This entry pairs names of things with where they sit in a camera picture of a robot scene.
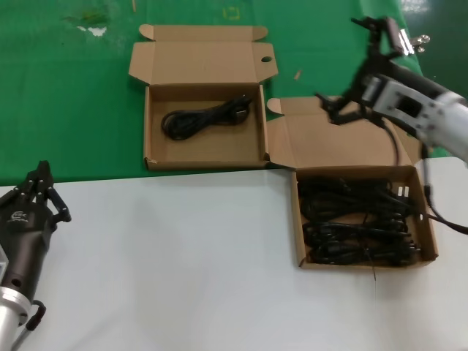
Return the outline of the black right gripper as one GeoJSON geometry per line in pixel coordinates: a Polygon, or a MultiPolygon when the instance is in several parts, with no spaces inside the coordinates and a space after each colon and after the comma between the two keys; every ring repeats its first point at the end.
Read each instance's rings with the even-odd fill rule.
{"type": "MultiPolygon", "coordinates": [[[[366,49],[368,57],[384,56],[387,59],[396,59],[407,56],[408,48],[401,29],[397,22],[389,17],[362,19],[352,18],[351,21],[369,31],[369,40],[366,49]],[[382,36],[387,37],[390,51],[387,54],[381,52],[382,36]]],[[[366,106],[363,103],[363,92],[365,90],[364,80],[368,76],[383,75],[396,80],[403,85],[419,91],[432,99],[449,92],[449,90],[432,80],[418,75],[406,67],[383,59],[372,61],[366,59],[355,73],[350,87],[337,98],[326,95],[315,94],[320,101],[320,107],[327,113],[328,120],[334,125],[344,125],[354,121],[366,119],[366,106]],[[348,113],[341,111],[351,102],[358,104],[356,110],[348,113]]]]}

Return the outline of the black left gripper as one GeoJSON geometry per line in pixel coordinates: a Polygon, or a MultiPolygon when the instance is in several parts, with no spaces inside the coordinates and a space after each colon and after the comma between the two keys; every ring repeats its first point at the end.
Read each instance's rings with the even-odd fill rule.
{"type": "Polygon", "coordinates": [[[72,220],[68,206],[54,188],[49,162],[40,161],[22,183],[2,195],[1,209],[1,247],[9,260],[1,286],[32,301],[54,224],[72,220]],[[36,182],[38,204],[25,203],[31,199],[36,182]]]}

